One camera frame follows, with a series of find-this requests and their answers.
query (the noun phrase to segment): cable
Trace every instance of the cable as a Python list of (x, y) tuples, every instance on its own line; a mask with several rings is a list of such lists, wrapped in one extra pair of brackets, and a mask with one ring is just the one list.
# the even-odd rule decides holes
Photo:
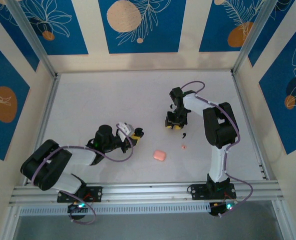
[(190, 84), (194, 84), (194, 83), (200, 83), (200, 84), (203, 84), (202, 88), (200, 88), (198, 91), (196, 91), (195, 94), (201, 92), (201, 91), (206, 87), (206, 84), (205, 84), (204, 82), (202, 82), (202, 81), (191, 81), (191, 82), (189, 82), (189, 83), (183, 85), (183, 86), (181, 87), (181, 89), (183, 89), (185, 86), (188, 86), (188, 85), (190, 85)]
[[(34, 174), (33, 174), (33, 176), (32, 176), (32, 179), (31, 179), (31, 182), (32, 182), (32, 185), (34, 185), (34, 181), (35, 181), (35, 179), (36, 179), (36, 176), (38, 175), (38, 173), (39, 173), (39, 171), (41, 170), (41, 168), (46, 164), (46, 162), (54, 155), (54, 154), (56, 154), (58, 151), (60, 151), (60, 150), (62, 150), (62, 149), (84, 149), (84, 150), (89, 150), (89, 151), (92, 151), (92, 152), (95, 152), (95, 153), (97, 153), (97, 154), (100, 154), (101, 156), (103, 156), (103, 157), (105, 157), (105, 158), (107, 158), (107, 159), (109, 159), (109, 160), (111, 160), (111, 161), (113, 161), (113, 162), (116, 162), (116, 163), (122, 163), (122, 162), (125, 162), (126, 160), (128, 160), (131, 156), (132, 156), (132, 154), (133, 154), (133, 144), (132, 144), (132, 141), (131, 141), (131, 139), (122, 131), (122, 129), (120, 129), (119, 128), (119, 124), (117, 124), (116, 125), (117, 126), (117, 129), (121, 132), (121, 133), (123, 133), (124, 134), (124, 136), (126, 136), (126, 138), (127, 138), (127, 140), (129, 141), (129, 143), (130, 143), (130, 146), (131, 146), (131, 153), (130, 153), (130, 155), (127, 157), (127, 158), (125, 158), (125, 159), (123, 159), (123, 160), (115, 160), (115, 159), (112, 159), (112, 158), (110, 158), (110, 157), (108, 157), (108, 156), (106, 156), (106, 155), (104, 155), (102, 152), (100, 152), (100, 151), (97, 151), (97, 150), (95, 150), (95, 149), (91, 149), (91, 148), (88, 148), (88, 147), (85, 147), (85, 146), (62, 146), (62, 147), (59, 147), (59, 148), (57, 148), (57, 149), (55, 149), (53, 152), (51, 152), (44, 160), (43, 160), (43, 162), (38, 166), (38, 168), (37, 168), (37, 170), (34, 172)], [(93, 215), (94, 215), (94, 217), (93, 217), (93, 219), (91, 220), (91, 221), (87, 221), (87, 222), (81, 222), (81, 221), (75, 221), (74, 219), (72, 219), (72, 213), (70, 213), (70, 219), (71, 219), (71, 221), (72, 222), (74, 222), (74, 223), (77, 223), (77, 224), (81, 224), (81, 225), (89, 225), (89, 224), (92, 224), (94, 221), (95, 221), (95, 219), (96, 219), (96, 213), (95, 213), (95, 211), (94, 211), (94, 209), (89, 205), (89, 204), (87, 204), (85, 201), (83, 201), (81, 198), (79, 198), (79, 197), (77, 197), (77, 196), (75, 196), (75, 195), (73, 195), (73, 194), (71, 194), (71, 193), (69, 193), (69, 192), (67, 192), (67, 191), (62, 191), (62, 190), (60, 190), (62, 193), (64, 193), (64, 194), (66, 194), (66, 195), (69, 195), (70, 197), (72, 197), (72, 198), (74, 198), (74, 199), (76, 199), (76, 200), (78, 200), (79, 202), (81, 202), (81, 203), (83, 203), (83, 204), (85, 204), (92, 212), (93, 212)]]
[(229, 122), (231, 123), (233, 129), (234, 129), (235, 132), (237, 133), (237, 137), (238, 137), (237, 141), (234, 142), (233, 144), (229, 145), (229, 146), (227, 147), (225, 153), (224, 153), (224, 157), (223, 157), (223, 171), (224, 171), (224, 173), (226, 174), (226, 176), (227, 176), (228, 178), (231, 178), (231, 179), (233, 179), (233, 180), (235, 180), (235, 181), (238, 181), (238, 182), (240, 182), (240, 183), (246, 184), (246, 185), (248, 185), (248, 186), (250, 187), (250, 193), (249, 193), (249, 195), (248, 195), (247, 197), (245, 197), (241, 202), (238, 202), (238, 203), (234, 206), (233, 209), (231, 209), (230, 211), (227, 211), (227, 212), (225, 212), (225, 213), (219, 215), (220, 217), (222, 217), (222, 216), (226, 215), (228, 212), (232, 212), (236, 207), (238, 207), (238, 206), (240, 206), (241, 204), (245, 203), (245, 202), (251, 197), (251, 195), (252, 195), (252, 193), (253, 193), (253, 187), (252, 187), (252, 185), (251, 185), (250, 183), (248, 183), (248, 182), (246, 182), (246, 181), (244, 181), (244, 180), (238, 179), (238, 178), (236, 178), (236, 177), (233, 177), (233, 176), (231, 176), (231, 175), (229, 175), (229, 174), (227, 173), (227, 157), (228, 157), (228, 150), (229, 150), (231, 147), (237, 145), (237, 144), (240, 142), (240, 133), (239, 133), (239, 130), (238, 130), (236, 124), (235, 124), (234, 121), (231, 119), (231, 117), (227, 114), (227, 112), (226, 112), (225, 110), (223, 110), (220, 106), (218, 106), (217, 104), (214, 104), (214, 103), (212, 103), (212, 102), (209, 102), (209, 101), (207, 101), (206, 99), (204, 99), (204, 98), (202, 98), (202, 97), (200, 97), (200, 96), (197, 96), (197, 93), (200, 92), (200, 91), (202, 91), (202, 90), (205, 88), (205, 83), (204, 83), (204, 82), (202, 82), (202, 81), (191, 81), (191, 82), (185, 84), (181, 89), (183, 89), (185, 86), (187, 86), (187, 85), (189, 85), (189, 84), (192, 84), (192, 83), (202, 83), (202, 84), (203, 84), (203, 87), (202, 87), (201, 89), (199, 89), (198, 91), (196, 91), (196, 93), (194, 94), (194, 96), (195, 96), (197, 99), (199, 99), (199, 100), (201, 100), (201, 101), (203, 101), (203, 102), (205, 102), (205, 103), (207, 103), (207, 104), (209, 104), (209, 105), (211, 105), (211, 106), (216, 107), (217, 109), (219, 109), (219, 110), (220, 110), (220, 111), (226, 116), (226, 118), (227, 118), (227, 119), (229, 120)]
[(224, 193), (224, 198), (226, 199), (226, 197), (228, 197), (230, 200), (233, 200), (233, 202), (235, 203), (235, 201), (238, 203), (239, 201), (235, 198), (230, 197), (229, 194), (227, 194), (226, 192)]

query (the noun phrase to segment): aluminum rail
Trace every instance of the aluminum rail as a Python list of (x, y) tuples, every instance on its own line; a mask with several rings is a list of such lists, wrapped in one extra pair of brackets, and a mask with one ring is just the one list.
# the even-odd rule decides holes
[[(178, 183), (138, 183), (138, 184), (97, 184), (87, 186), (102, 186), (103, 204), (151, 204), (151, 203), (187, 203), (192, 200), (187, 188), (191, 184), (205, 182)], [(235, 186), (237, 200), (241, 201), (249, 194), (249, 187), (239, 182)], [(283, 200), (283, 195), (276, 180), (249, 181), (253, 186), (253, 194), (249, 201)], [(41, 191), (35, 186), (17, 186), (14, 188), (9, 206), (60, 205), (57, 203), (58, 191), (50, 189)]]

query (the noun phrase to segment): wall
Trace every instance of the wall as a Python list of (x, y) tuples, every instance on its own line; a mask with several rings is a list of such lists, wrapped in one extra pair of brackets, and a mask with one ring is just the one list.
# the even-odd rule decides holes
[[(13, 187), (22, 181), (21, 164), (33, 151), (52, 79), (41, 63), (36, 69), (32, 67), (1, 23), (0, 51), (0, 59), (3, 59), (4, 63), (0, 65), (0, 85), (12, 86), (17, 98), (17, 112), (14, 112), (14, 120), (6, 118), (6, 114), (0, 115), (0, 139), (10, 139), (10, 145), (0, 141), (0, 152), (2, 152), (0, 154), (1, 226), (4, 210), (8, 206)], [(8, 102), (12, 104), (11, 107), (14, 106), (14, 102), (11, 102), (14, 98), (12, 96)], [(0, 102), (0, 110), (5, 110), (6, 107), (9, 107), (9, 104)]]
[(288, 93), (291, 78), (296, 77), (295, 58), (292, 58), (295, 40), (296, 0), (254, 66), (247, 59), (236, 77), (250, 106), (258, 140), (296, 225), (296, 95), (292, 102)]
[[(263, 2), (22, 0), (19, 4), (56, 71), (81, 72), (230, 69)], [(12, 22), (4, 9), (0, 21), (5, 27)]]

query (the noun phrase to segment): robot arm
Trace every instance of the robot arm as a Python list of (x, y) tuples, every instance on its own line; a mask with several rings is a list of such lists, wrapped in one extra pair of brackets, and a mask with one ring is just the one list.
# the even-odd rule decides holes
[[(135, 146), (143, 136), (142, 128), (133, 129), (126, 123), (119, 123), (119, 128), (124, 132)], [(112, 128), (109, 125), (102, 125), (96, 132), (95, 138), (89, 140), (87, 147), (103, 154), (120, 148), (125, 153), (131, 145), (126, 136), (117, 131), (113, 136)], [(22, 165), (21, 173), (28, 179), (32, 179), (38, 167), (52, 152), (56, 151), (59, 145), (53, 140), (45, 141)], [(61, 149), (55, 153), (38, 171), (34, 184), (41, 190), (46, 191), (55, 188), (60, 191), (71, 193), (81, 199), (88, 194), (86, 183), (79, 177), (67, 171), (73, 165), (92, 166), (98, 164), (104, 157), (93, 151), (81, 148)]]
[[(211, 167), (208, 173), (207, 188), (210, 192), (216, 192), (217, 189), (229, 185), (229, 179), (220, 182), (223, 176), (224, 153), (226, 148), (235, 142), (237, 133), (224, 114), (209, 102), (201, 101), (195, 97), (194, 91), (183, 92), (181, 88), (176, 87), (170, 92), (170, 97), (176, 106), (174, 112), (168, 112), (166, 118), (166, 127), (182, 129), (188, 124), (187, 115), (191, 111), (202, 116), (204, 119), (205, 134), (208, 142), (211, 144)], [(219, 105), (228, 113), (236, 123), (231, 106), (224, 102)]]

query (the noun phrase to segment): aluminum frame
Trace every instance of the aluminum frame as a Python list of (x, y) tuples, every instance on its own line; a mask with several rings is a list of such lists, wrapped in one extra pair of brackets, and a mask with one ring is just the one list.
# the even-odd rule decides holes
[(278, 0), (267, 0), (263, 3), (262, 8), (253, 23), (250, 33), (248, 34), (246, 40), (244, 41), (243, 46), (239, 52), (239, 56), (233, 65), (232, 74), (236, 75), (242, 66), (244, 60), (248, 57), (250, 50), (257, 41), (264, 25), (266, 24), (268, 18), (270, 17), (271, 12), (276, 6)]
[(256, 152), (257, 155), (257, 159), (260, 160), (260, 163), (262, 164), (263, 168), (263, 172), (264, 175), (266, 177), (267, 180), (275, 180), (276, 177), (272, 171), (272, 168), (268, 162), (268, 157), (266, 152), (264, 151), (264, 146), (262, 144), (260, 144), (260, 142), (257, 141), (258, 139), (258, 134), (256, 133), (256, 130), (254, 128), (254, 121), (253, 121), (253, 117), (251, 114), (251, 109), (249, 107), (249, 103), (247, 101), (247, 98), (245, 97), (245, 93), (242, 90), (242, 87), (240, 85), (240, 81), (238, 80), (238, 75), (234, 75), (232, 74), (232, 79), (233, 79), (233, 83), (234, 86), (236, 88), (237, 94), (238, 94), (238, 98), (241, 104), (241, 108), (243, 111), (243, 115), (248, 127), (248, 132), (250, 134), (250, 138), (252, 140), (252, 144), (254, 146), (254, 150)]
[(0, 240), (12, 240), (17, 228), (20, 206), (9, 206), (7, 208), (5, 220), (3, 222), (2, 231), (0, 232)]
[[(102, 186), (101, 203), (96, 204), (169, 204), (192, 203), (192, 196), (187, 192), (191, 184), (206, 182), (178, 182), (178, 183), (137, 183), (137, 184), (109, 184), (88, 183), (87, 186)], [(248, 196), (250, 189), (240, 182), (233, 182), (237, 200)], [(283, 195), (276, 180), (249, 181), (254, 191), (249, 201), (283, 200)], [(62, 205), (57, 203), (58, 190), (41, 191), (35, 186), (18, 186), (14, 188), (9, 206), (44, 206)], [(202, 200), (211, 203), (218, 200)]]
[(43, 48), (37, 34), (33, 30), (29, 20), (24, 14), (20, 4), (16, 0), (6, 0), (6, 5), (14, 20), (17, 22), (20, 30), (28, 40), (33, 51), (36, 53), (41, 62), (43, 62), (48, 73), (52, 76), (56, 76), (56, 72), (48, 58), (47, 52)]

